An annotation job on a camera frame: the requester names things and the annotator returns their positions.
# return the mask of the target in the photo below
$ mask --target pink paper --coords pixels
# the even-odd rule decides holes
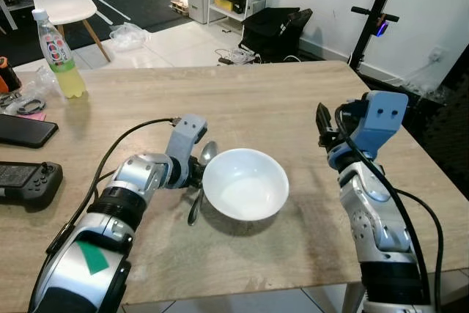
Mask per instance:
[[[19,115],[19,117],[25,117],[27,119],[44,121],[45,120],[45,113],[36,113],[36,114],[30,114],[30,115]]]

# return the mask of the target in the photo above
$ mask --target chair leg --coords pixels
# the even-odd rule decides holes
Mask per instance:
[[[60,32],[62,35],[62,38],[65,39],[65,31],[64,31],[64,25],[58,25],[57,30]]]
[[[5,14],[5,17],[7,18],[10,26],[12,27],[12,30],[15,31],[16,29],[18,29],[15,20],[13,20],[13,17],[11,16],[10,11],[8,10],[8,6],[5,4],[4,0],[0,0],[0,9]]]
[[[95,43],[97,44],[97,46],[99,47],[99,49],[101,50],[101,52],[103,53],[104,57],[106,58],[106,60],[108,62],[111,62],[111,60],[109,59],[109,56],[108,54],[104,51],[104,48],[103,48],[103,45],[101,44],[101,41],[100,39],[97,37],[97,35],[95,34],[95,31],[93,31],[92,27],[89,25],[88,21],[87,20],[83,20],[83,25],[85,25],[86,27],[86,30],[88,30],[89,32],[89,35],[91,36],[91,38],[95,41]]]

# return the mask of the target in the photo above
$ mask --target blue light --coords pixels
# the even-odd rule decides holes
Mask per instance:
[[[384,21],[383,23],[381,23],[380,30],[376,34],[376,37],[381,37],[383,35],[383,32],[386,29],[386,27],[388,27],[388,22],[387,21]]]

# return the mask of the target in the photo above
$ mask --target wooden pallet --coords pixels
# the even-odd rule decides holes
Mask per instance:
[[[171,8],[182,16],[189,16],[188,7],[180,0],[171,0]]]

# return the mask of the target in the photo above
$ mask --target black bag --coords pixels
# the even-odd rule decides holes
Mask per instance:
[[[266,7],[243,21],[244,35],[240,43],[262,61],[282,62],[298,52],[303,28],[313,12],[299,7]]]

